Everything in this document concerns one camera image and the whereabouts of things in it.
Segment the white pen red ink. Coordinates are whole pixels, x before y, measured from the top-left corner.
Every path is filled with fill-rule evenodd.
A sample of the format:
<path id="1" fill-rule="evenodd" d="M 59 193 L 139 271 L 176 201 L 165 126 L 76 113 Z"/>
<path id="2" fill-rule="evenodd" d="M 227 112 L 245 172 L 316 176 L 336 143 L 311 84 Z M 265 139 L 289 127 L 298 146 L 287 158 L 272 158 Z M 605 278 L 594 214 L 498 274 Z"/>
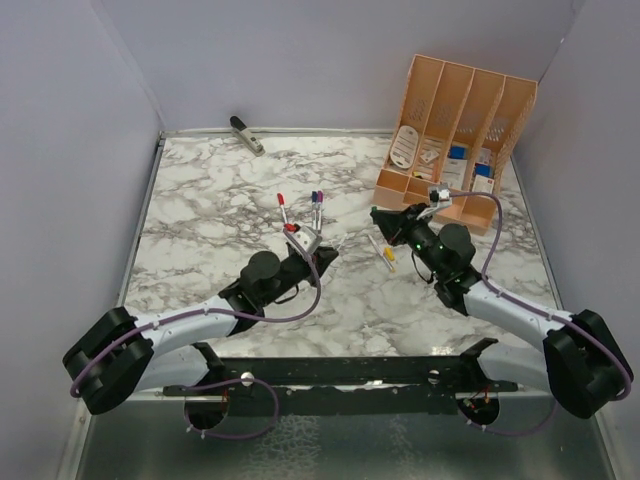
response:
<path id="1" fill-rule="evenodd" d="M 289 225 L 289 219 L 288 219 L 288 215 L 287 215 L 287 212 L 286 212 L 286 202 L 285 202 L 284 206 L 279 205 L 279 209 L 280 209 L 280 212 L 281 212 L 281 217 L 282 217 L 283 224 L 285 226 L 286 225 L 288 226 Z"/>

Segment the white pen purple ink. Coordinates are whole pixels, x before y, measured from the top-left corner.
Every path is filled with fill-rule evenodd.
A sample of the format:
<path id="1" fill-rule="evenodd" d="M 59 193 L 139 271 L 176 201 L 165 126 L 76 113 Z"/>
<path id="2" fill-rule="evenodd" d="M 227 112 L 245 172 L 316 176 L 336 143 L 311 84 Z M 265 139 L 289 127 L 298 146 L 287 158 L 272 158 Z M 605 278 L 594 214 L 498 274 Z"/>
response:
<path id="1" fill-rule="evenodd" d="M 322 209 L 323 209 L 323 203 L 319 204 L 317 206 L 317 232 L 320 234 L 322 232 Z"/>

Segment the white pen blue ink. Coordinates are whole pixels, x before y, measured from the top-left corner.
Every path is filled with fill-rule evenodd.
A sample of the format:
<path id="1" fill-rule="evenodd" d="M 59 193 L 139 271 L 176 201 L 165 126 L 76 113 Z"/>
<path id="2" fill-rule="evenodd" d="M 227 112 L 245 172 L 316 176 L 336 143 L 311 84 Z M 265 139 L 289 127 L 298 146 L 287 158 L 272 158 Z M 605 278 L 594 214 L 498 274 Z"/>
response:
<path id="1" fill-rule="evenodd" d="M 317 206 L 318 206 L 318 202 L 317 204 L 313 204 L 312 203 L 312 221 L 311 221 L 311 227 L 313 230 L 317 231 Z"/>

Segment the white pen green ink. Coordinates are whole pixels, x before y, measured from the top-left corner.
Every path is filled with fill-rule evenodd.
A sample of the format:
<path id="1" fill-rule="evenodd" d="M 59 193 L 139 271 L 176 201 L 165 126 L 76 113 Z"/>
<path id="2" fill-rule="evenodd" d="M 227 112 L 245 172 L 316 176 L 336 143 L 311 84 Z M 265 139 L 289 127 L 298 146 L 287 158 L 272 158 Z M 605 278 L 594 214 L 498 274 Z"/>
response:
<path id="1" fill-rule="evenodd" d="M 344 234 L 340 239 L 332 241 L 331 242 L 331 246 L 336 250 L 339 251 L 341 249 L 341 247 L 344 245 L 344 242 L 346 241 L 346 239 L 348 238 L 349 234 L 346 233 Z"/>

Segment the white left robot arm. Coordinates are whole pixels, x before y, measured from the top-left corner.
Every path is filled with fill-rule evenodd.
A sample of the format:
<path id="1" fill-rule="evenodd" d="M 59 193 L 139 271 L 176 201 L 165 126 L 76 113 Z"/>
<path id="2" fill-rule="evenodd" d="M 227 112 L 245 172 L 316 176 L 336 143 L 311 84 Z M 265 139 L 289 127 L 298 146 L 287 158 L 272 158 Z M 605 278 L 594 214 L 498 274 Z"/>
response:
<path id="1" fill-rule="evenodd" d="M 268 318 L 265 308 L 303 281 L 320 296 L 320 278 L 338 256 L 329 246 L 318 247 L 309 258 L 293 246 L 285 259 L 260 251 L 234 282 L 195 306 L 149 316 L 134 316 L 123 306 L 110 309 L 63 357 L 72 379 L 70 395 L 82 399 L 90 413 L 106 413 L 134 392 L 152 388 L 154 384 L 144 379 L 151 376 L 151 365 L 166 354 L 203 340 L 243 333 L 258 322 L 303 319 L 316 308 L 318 299 L 292 317 Z"/>

